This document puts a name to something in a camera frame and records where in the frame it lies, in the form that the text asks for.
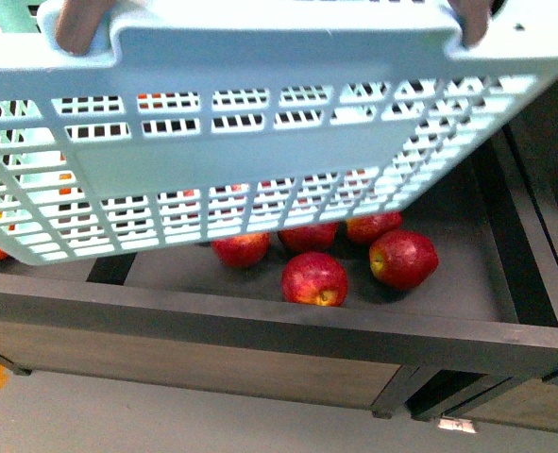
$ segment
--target fruit display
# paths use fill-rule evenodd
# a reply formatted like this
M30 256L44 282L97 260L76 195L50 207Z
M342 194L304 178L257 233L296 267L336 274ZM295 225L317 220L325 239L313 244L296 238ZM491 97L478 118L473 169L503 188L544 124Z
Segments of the fruit display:
M346 220L346 235L355 244L371 245L382 234L400 228L400 225L402 225L402 214L398 211L353 217Z
M277 282L283 299L308 305L341 306L347 298L348 277L357 285L364 281L363 267L352 265L366 261L361 255L362 246L368 251L366 272L375 282L367 280L364 285L371 285L371 291L377 287L378 297L385 294L380 286L400 292L418 287L438 267L438 254L428 237L400 229L402 224L400 212L387 212L348 219L344 230L333 222L278 231L277 243L283 245L283 250L279 246L269 262L286 262L282 264L280 283ZM247 234L214 241L211 247L226 266L249 268L271 248L271 235ZM349 273L357 274L348 275L340 260L350 260L343 263L347 264Z
M306 252L287 263L280 286L287 302L339 307L346 299L347 275L326 253Z
M333 245L339 224L300 226L279 231L282 244L294 253L324 252Z
M369 249L375 278L397 290L419 286L438 267L439 259L430 239L397 229L388 231Z
M247 268L262 260L270 248L270 233L251 233L211 243L213 252L227 267Z

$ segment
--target apple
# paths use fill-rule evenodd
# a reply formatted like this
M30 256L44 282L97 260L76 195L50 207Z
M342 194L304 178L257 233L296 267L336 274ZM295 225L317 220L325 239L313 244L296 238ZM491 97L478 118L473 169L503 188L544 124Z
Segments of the apple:
M260 262L270 248L270 233L251 233L211 242L211 249L227 267L246 268Z
M287 263L280 287L287 302L339 307L347 295L346 271L326 253L305 252Z
M369 260L377 280L401 291L419 286L440 262L429 238L403 229L377 239L369 249Z
M382 234L397 229L402 225L400 212L353 217L346 220L346 236L358 245L371 245Z
M322 252L332 246L339 224L317 224L299 226L279 231L279 239L285 247L295 253Z

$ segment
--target cabinet panel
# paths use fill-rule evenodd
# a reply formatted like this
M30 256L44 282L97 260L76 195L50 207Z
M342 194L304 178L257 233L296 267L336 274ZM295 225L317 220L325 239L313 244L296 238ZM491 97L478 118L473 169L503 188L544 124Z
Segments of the cabinet panel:
M558 386L531 379L461 416L483 422L558 431Z
M399 365L0 322L25 368L369 409Z

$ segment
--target hand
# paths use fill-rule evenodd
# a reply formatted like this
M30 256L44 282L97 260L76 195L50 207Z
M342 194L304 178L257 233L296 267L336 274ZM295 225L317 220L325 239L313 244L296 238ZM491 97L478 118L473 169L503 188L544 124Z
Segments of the hand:
M464 46L476 45L486 34L494 0L448 0L463 22Z

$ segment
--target plastic crate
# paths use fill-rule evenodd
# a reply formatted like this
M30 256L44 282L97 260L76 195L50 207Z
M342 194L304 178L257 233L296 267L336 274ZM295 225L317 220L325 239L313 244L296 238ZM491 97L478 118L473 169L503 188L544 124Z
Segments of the plastic crate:
M120 2L84 58L59 4L0 33L0 247L31 264L403 210L558 77L558 1L472 50L446 1Z
M0 0L0 32L38 33L37 10L43 0Z

